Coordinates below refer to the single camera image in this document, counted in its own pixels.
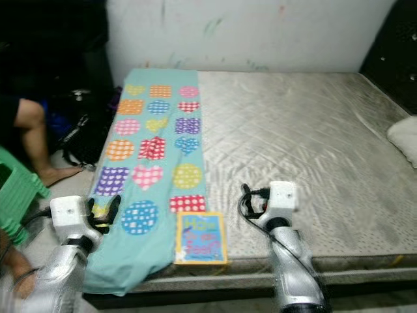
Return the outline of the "person's bare hand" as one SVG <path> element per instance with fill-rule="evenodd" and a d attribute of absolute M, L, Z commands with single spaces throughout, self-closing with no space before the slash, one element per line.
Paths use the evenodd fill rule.
<path fill-rule="evenodd" d="M 19 298 L 29 297 L 33 292 L 37 268 L 34 268 L 27 260 L 22 260 L 11 266 L 13 274 L 12 292 Z"/>

